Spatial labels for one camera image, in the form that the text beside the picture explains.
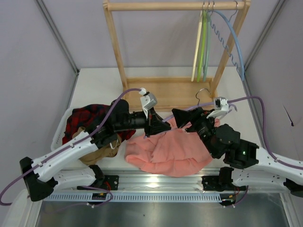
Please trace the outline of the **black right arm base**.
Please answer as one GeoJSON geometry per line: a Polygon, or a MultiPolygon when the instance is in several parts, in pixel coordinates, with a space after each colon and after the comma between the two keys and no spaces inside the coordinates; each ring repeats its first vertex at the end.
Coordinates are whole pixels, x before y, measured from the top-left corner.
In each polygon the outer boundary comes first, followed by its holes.
{"type": "Polygon", "coordinates": [[[202,185],[205,191],[217,191],[223,192],[227,190],[227,186],[221,184],[219,181],[220,177],[218,175],[204,175],[202,176],[202,185]]]}

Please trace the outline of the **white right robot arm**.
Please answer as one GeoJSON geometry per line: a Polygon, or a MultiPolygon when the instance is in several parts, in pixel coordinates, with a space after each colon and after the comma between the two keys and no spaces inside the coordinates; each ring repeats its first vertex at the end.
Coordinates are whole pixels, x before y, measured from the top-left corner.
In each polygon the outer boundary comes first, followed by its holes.
{"type": "Polygon", "coordinates": [[[193,110],[173,109],[178,128],[187,123],[186,132],[196,133],[214,159],[223,158],[226,164],[218,176],[202,178],[207,191],[223,192],[238,187],[268,186],[288,190],[297,197],[303,196],[303,172],[275,161],[266,149],[241,139],[241,134],[228,124],[215,126],[212,111],[201,107],[193,110]]]}

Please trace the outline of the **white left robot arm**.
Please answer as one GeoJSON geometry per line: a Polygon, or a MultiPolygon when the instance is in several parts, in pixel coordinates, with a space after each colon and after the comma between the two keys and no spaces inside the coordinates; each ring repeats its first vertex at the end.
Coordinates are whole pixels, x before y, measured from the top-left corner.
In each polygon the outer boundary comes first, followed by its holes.
{"type": "Polygon", "coordinates": [[[20,168],[31,201],[40,201],[54,191],[89,187],[102,188],[105,176],[97,165],[81,170],[64,168],[73,161],[93,153],[118,139],[118,133],[143,129],[147,137],[168,131],[171,126],[154,108],[130,112],[125,100],[114,101],[106,115],[95,120],[75,138],[43,157],[20,160],[20,168]]]}

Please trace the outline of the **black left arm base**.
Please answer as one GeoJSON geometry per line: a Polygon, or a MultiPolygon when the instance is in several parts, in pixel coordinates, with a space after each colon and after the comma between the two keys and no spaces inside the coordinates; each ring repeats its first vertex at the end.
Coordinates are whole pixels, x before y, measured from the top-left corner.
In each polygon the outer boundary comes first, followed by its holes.
{"type": "Polygon", "coordinates": [[[117,191],[119,185],[118,175],[98,175],[89,187],[104,189],[107,191],[117,191]]]}

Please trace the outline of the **pink skirt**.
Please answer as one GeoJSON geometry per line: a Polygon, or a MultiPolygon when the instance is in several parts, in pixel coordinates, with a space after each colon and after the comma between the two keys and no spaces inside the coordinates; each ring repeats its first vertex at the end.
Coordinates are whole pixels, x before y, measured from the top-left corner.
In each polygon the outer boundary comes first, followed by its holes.
{"type": "Polygon", "coordinates": [[[172,130],[145,138],[129,139],[125,161],[140,170],[170,177],[198,173],[213,160],[196,133],[178,129],[175,119],[168,120],[172,130]]]}

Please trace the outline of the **purple clothes hanger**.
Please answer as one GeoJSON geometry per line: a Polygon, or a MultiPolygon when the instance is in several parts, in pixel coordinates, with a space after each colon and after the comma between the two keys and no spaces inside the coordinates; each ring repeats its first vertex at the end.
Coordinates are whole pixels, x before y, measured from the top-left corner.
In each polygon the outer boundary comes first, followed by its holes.
{"type": "MultiPolygon", "coordinates": [[[[186,109],[185,109],[186,111],[187,111],[187,110],[196,109],[196,108],[198,108],[198,107],[210,107],[210,106],[213,106],[213,107],[214,107],[214,100],[213,100],[212,102],[209,102],[209,103],[200,103],[200,99],[197,97],[197,95],[198,95],[198,93],[200,93],[200,92],[203,91],[203,90],[207,90],[207,91],[208,91],[207,88],[202,88],[202,89],[200,89],[200,90],[195,94],[195,97],[196,97],[196,99],[198,100],[197,104],[194,105],[194,106],[190,106],[190,107],[186,108],[186,109]]],[[[230,105],[229,113],[232,111],[232,110],[231,110],[231,107],[233,107],[234,110],[235,110],[236,112],[238,111],[236,105],[234,105],[234,104],[229,104],[229,105],[230,105]]]]}

